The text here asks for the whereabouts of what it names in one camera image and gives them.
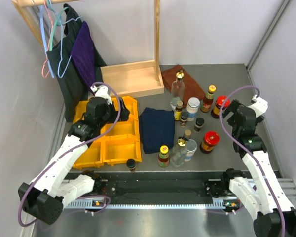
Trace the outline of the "clear oil bottle gold cap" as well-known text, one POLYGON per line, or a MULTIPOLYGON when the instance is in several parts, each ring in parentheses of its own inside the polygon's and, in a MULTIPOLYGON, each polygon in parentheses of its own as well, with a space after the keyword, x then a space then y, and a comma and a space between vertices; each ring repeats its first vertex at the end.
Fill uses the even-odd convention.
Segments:
POLYGON ((180 69, 176 72, 176 80, 171 85, 171 94, 173 97, 178 97, 181 101, 184 97, 185 84, 184 79, 184 70, 180 69))

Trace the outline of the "black cap spice jar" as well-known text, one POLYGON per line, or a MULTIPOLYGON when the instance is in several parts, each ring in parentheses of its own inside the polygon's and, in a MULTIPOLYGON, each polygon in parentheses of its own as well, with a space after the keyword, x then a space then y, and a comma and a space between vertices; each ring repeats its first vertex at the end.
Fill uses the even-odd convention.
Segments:
POLYGON ((130 169, 131 172, 137 171, 137 164, 134 159, 128 159, 126 162, 126 166, 130 169))
POLYGON ((187 124, 188 112, 182 112, 180 115, 180 127, 185 127, 187 124))
POLYGON ((204 125, 204 119, 203 118, 197 118, 195 121, 195 125, 193 128, 193 131, 195 133, 199 133, 201 131, 202 126, 204 125))

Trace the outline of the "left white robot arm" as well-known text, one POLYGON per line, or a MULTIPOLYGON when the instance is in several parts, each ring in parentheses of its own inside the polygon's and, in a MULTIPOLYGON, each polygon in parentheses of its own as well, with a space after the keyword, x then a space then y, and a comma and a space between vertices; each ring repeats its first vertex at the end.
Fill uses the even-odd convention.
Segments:
POLYGON ((61 183, 77 159, 95 140, 104 136, 101 129, 106 124, 115 126, 117 122, 129 119, 130 111, 123 99, 118 98, 117 104, 115 107, 113 102, 103 97, 91 98, 87 102, 86 112, 72 124, 60 149, 45 169, 31 183, 22 183, 18 189, 20 226, 30 226, 30 223, 22 222, 22 212, 51 225, 72 201, 86 193, 96 196, 101 192, 101 182, 89 171, 80 174, 67 185, 61 183))

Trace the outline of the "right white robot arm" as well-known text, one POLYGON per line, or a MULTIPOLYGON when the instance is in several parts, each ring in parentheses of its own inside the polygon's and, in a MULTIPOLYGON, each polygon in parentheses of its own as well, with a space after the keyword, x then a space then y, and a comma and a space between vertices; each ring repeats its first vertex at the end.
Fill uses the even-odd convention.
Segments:
POLYGON ((220 188, 225 195, 235 194, 241 201, 253 220, 256 236, 296 237, 296 209, 279 184, 263 139, 256 134, 267 108, 267 102, 260 97, 252 99, 250 106, 234 99, 221 112, 220 119, 231 114, 227 120, 232 127, 229 137, 254 184, 242 171, 228 169, 222 175, 220 188))

